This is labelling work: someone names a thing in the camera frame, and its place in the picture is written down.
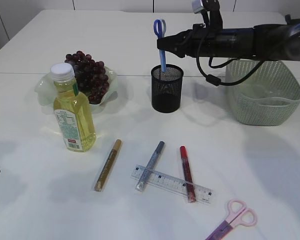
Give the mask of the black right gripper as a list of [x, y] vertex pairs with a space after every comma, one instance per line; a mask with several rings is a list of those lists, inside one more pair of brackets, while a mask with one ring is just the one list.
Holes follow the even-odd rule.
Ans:
[[195, 24], [192, 29], [164, 37], [160, 44], [177, 57], [250, 58], [255, 55], [252, 28], [225, 28], [213, 32]]

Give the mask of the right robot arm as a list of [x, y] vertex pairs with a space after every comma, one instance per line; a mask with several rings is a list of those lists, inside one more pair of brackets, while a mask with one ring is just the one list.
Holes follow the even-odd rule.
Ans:
[[160, 38], [157, 48], [179, 58], [300, 62], [300, 22], [261, 24], [249, 28], [194, 24], [191, 29]]

